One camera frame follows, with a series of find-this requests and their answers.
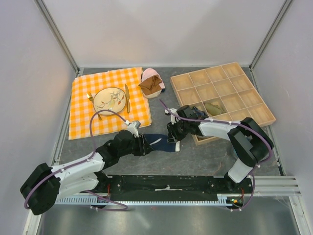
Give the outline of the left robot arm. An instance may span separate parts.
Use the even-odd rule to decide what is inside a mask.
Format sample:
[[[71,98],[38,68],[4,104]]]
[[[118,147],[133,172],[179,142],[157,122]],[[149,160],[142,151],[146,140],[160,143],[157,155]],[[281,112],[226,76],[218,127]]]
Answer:
[[[143,134],[135,136],[122,130],[112,140],[77,160],[57,166],[42,163],[20,188],[24,207],[34,215],[40,215],[64,197],[88,190],[103,192],[108,184],[102,170],[126,155],[144,156],[152,151]]]

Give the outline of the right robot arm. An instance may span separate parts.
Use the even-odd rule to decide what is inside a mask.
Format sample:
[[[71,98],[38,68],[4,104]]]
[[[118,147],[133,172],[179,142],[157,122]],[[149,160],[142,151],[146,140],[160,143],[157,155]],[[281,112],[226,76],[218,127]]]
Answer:
[[[217,137],[231,142],[238,159],[226,174],[224,187],[234,193],[242,186],[242,180],[257,166],[272,156],[273,142],[251,117],[241,121],[224,121],[214,118],[199,119],[191,107],[179,109],[165,107],[171,117],[167,124],[171,142],[178,142],[188,134],[198,137]]]

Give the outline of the navy blue white-trimmed underwear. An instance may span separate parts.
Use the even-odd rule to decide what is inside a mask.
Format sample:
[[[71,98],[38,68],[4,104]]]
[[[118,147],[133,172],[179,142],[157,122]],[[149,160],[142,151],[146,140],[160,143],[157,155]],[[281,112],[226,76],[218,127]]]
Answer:
[[[179,152],[180,142],[169,142],[168,136],[164,134],[144,134],[148,144],[154,151]]]

